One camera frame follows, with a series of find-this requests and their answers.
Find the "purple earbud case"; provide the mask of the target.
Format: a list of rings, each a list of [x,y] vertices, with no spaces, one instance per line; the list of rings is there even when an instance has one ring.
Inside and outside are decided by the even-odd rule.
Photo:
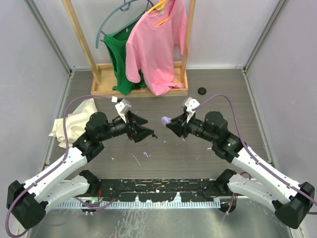
[[[161,118],[161,123],[163,124],[163,126],[166,126],[167,124],[171,123],[171,118],[169,118],[167,116],[163,116]]]

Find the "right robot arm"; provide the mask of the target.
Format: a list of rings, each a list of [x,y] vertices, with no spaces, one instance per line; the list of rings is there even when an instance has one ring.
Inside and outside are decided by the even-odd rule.
[[[211,142],[211,149],[218,157],[255,178],[249,181],[232,170],[225,170],[217,178],[217,189],[222,195],[231,192],[244,195],[269,208],[292,229],[297,229],[309,213],[315,188],[309,182],[299,183],[289,178],[264,161],[228,130],[220,112],[208,112],[204,121],[184,112],[173,119],[162,117],[161,122],[178,137],[192,134]]]

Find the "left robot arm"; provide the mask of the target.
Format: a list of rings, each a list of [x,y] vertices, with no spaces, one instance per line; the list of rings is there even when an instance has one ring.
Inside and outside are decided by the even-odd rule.
[[[137,143],[151,136],[154,131],[144,126],[147,123],[147,119],[131,111],[122,118],[116,117],[112,122],[108,122],[102,112],[92,114],[86,123],[85,132],[63,156],[24,183],[15,180],[8,186],[8,214],[13,215],[28,230],[63,201],[81,194],[95,196],[100,183],[90,171],[82,171],[69,182],[63,180],[99,155],[105,148],[103,141],[125,134]]]

